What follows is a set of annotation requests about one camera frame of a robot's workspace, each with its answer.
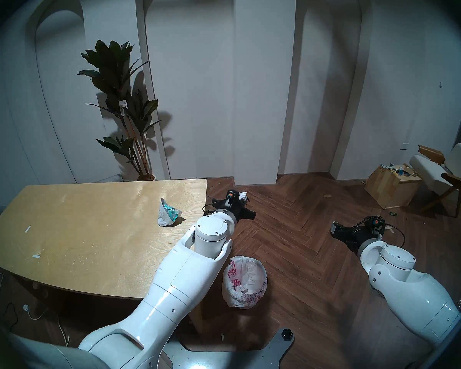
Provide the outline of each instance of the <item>chair leg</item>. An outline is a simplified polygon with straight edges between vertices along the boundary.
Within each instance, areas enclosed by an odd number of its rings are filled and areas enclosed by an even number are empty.
[[[459,194],[458,194],[458,204],[456,205],[456,218],[459,215],[459,208],[461,207],[461,189],[459,189]]]
[[[451,187],[449,188],[444,194],[440,195],[439,197],[437,197],[435,200],[433,200],[432,202],[430,202],[428,205],[425,205],[424,207],[422,207],[422,209],[420,210],[421,212],[425,212],[427,210],[429,210],[431,207],[433,207],[436,203],[440,202],[442,199],[446,198],[449,194],[451,194],[452,192],[454,192],[456,190],[455,187]]]

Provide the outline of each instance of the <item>potted plant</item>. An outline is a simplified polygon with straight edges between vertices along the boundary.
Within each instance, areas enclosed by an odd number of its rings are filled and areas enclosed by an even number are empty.
[[[159,121],[150,124],[151,114],[157,109],[159,102],[155,100],[143,101],[140,90],[130,94],[130,77],[144,64],[133,69],[138,59],[130,66],[130,53],[133,46],[129,42],[119,45],[111,41],[109,47],[98,40],[95,51],[86,50],[82,57],[99,69],[82,70],[77,75],[91,78],[92,84],[107,95],[106,107],[88,103],[112,113],[123,124],[126,139],[104,137],[97,140],[99,144],[112,150],[114,153],[125,156],[138,173],[137,181],[152,181],[155,179],[151,172],[150,161],[146,146],[147,130]]]

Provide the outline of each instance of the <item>wooden table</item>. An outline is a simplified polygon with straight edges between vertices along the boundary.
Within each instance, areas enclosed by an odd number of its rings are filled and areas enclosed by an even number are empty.
[[[27,186],[0,216],[0,267],[67,290],[143,298],[205,196],[203,179]],[[157,225],[161,197],[182,222]]]
[[[398,176],[394,171],[377,167],[365,183],[365,190],[374,198],[383,209],[408,206],[415,195],[422,179],[408,165],[395,165],[402,167],[409,176]]]

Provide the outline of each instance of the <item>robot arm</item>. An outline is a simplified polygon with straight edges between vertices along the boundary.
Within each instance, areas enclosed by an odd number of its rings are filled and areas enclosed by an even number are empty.
[[[217,211],[201,217],[176,243],[135,311],[119,323],[92,332],[79,348],[110,368],[156,368],[176,326],[203,299],[229,256],[235,225],[256,216],[244,207],[242,197],[229,190],[224,200],[212,201]]]
[[[381,240],[384,227],[384,219],[375,215],[353,227],[333,222],[330,234],[357,255],[372,288],[386,299],[403,325],[437,346],[459,322],[461,313],[438,281],[413,269],[416,258],[412,254]]]

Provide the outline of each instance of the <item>wooden box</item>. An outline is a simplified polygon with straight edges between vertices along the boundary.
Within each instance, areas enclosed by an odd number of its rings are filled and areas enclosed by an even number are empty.
[[[410,176],[398,176],[394,171],[379,166],[365,184],[365,190],[383,209],[408,206],[422,182],[413,169],[406,164],[402,167]]]

